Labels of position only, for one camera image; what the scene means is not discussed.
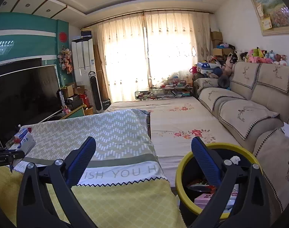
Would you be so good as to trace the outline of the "pink strawberry milk carton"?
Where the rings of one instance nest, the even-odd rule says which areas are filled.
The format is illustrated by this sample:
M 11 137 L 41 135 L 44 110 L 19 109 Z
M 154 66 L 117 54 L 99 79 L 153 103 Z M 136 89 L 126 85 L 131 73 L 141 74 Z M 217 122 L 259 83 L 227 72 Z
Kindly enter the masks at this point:
M 208 202 L 211 200 L 212 196 L 213 194 L 201 194 L 194 199 L 194 204 L 196 204 L 197 206 L 207 205 Z

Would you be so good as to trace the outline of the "red tray with box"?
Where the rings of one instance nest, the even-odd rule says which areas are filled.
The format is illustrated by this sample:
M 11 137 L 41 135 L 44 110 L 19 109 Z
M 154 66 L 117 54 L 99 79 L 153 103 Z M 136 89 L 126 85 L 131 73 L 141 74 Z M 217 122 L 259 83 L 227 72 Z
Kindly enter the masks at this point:
M 9 148 L 10 150 L 23 151 L 27 155 L 33 147 L 36 145 L 36 142 L 31 134 L 32 128 L 21 128 L 13 137 L 14 143 Z

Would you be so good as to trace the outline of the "large black television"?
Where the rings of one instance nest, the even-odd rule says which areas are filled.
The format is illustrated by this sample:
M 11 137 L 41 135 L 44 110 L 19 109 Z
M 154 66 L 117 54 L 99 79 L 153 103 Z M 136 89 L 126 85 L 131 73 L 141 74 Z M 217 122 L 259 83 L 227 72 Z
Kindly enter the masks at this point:
M 0 146 L 24 125 L 45 121 L 61 110 L 55 65 L 37 66 L 0 75 Z

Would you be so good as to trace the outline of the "floral bed sheet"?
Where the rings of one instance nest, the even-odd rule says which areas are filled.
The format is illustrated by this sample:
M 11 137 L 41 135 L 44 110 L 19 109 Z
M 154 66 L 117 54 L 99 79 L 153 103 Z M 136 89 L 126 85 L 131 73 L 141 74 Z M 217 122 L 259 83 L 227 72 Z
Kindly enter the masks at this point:
M 107 110 L 122 109 L 150 112 L 152 142 L 163 172 L 172 187 L 175 186 L 179 162 L 191 151 L 192 138 L 199 136 L 205 144 L 239 144 L 194 97 L 115 102 Z

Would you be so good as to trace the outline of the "beige sofa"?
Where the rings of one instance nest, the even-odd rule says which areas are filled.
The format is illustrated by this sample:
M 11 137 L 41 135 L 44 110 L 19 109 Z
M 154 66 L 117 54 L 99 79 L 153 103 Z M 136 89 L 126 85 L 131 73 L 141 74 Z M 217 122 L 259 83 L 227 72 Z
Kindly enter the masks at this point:
M 221 88 L 216 78 L 195 81 L 199 101 L 259 161 L 270 221 L 289 208 L 289 66 L 238 62 Z

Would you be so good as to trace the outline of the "black tower fan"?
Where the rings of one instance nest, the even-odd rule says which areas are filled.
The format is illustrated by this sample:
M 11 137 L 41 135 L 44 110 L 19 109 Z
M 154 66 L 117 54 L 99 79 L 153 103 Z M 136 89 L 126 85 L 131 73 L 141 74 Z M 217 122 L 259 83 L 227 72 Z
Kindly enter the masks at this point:
M 94 106 L 97 113 L 103 113 L 103 106 L 101 102 L 100 90 L 98 85 L 98 80 L 96 73 L 94 71 L 90 71 L 89 74 L 89 82 L 91 87 L 91 93 L 94 100 Z

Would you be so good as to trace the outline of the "artificial flower decoration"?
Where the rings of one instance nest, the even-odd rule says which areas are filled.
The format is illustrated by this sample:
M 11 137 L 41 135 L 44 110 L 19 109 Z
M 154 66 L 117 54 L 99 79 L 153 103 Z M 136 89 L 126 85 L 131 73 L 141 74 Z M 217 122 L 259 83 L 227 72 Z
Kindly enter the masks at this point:
M 72 66 L 72 52 L 69 48 L 62 47 L 61 52 L 58 55 L 58 60 L 61 66 L 61 69 L 66 71 L 67 74 L 71 74 L 73 71 Z

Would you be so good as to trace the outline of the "white standing air conditioner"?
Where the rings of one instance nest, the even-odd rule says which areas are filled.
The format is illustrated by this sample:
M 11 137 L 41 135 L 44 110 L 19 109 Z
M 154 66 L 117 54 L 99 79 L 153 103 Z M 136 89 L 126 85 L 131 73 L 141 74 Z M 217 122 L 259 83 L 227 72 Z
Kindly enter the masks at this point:
M 87 89 L 87 96 L 92 100 L 89 73 L 95 72 L 94 46 L 91 37 L 84 37 L 71 42 L 73 70 L 76 84 Z

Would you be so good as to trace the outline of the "glass coffee table clutter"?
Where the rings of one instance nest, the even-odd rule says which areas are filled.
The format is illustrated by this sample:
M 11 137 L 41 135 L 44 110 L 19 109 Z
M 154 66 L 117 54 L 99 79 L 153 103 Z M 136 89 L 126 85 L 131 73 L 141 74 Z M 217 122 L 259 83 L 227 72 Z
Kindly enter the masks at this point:
M 193 87 L 186 83 L 173 83 L 147 91 L 136 91 L 135 100 L 158 100 L 192 96 Z

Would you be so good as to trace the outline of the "pile of plush toys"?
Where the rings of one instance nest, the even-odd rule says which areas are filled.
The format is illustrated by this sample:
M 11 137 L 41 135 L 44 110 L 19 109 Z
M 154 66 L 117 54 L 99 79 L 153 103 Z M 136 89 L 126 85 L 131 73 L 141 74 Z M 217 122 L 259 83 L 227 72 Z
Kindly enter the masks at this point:
M 237 51 L 233 45 L 221 43 L 214 49 L 215 55 L 208 61 L 197 63 L 192 69 L 194 90 L 217 87 L 229 89 L 229 78 L 233 76 L 237 63 L 267 63 L 288 66 L 287 56 L 266 51 L 259 47 L 250 51 Z

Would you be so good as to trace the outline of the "stacked cardboard boxes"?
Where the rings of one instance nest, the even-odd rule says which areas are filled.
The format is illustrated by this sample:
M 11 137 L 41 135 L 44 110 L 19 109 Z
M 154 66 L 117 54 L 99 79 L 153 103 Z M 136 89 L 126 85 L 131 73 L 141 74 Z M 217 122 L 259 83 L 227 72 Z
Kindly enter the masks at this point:
M 211 31 L 211 42 L 212 42 L 212 55 L 224 57 L 228 56 L 229 53 L 233 52 L 234 49 L 228 43 L 223 41 L 223 35 L 219 31 Z

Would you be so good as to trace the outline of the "cream window curtains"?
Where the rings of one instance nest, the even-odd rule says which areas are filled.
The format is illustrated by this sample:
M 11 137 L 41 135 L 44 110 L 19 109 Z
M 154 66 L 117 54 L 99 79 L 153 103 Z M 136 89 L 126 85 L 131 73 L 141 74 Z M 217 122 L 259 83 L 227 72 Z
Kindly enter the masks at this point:
M 91 27 L 112 102 L 169 82 L 192 85 L 190 70 L 210 56 L 210 15 L 170 10 L 125 15 Z

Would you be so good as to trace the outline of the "framed landscape painting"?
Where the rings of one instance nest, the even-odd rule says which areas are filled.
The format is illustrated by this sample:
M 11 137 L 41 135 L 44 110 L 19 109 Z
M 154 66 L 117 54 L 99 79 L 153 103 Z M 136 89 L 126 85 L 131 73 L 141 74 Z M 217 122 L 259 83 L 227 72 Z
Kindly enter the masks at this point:
M 251 0 L 263 36 L 289 34 L 289 9 L 283 0 Z

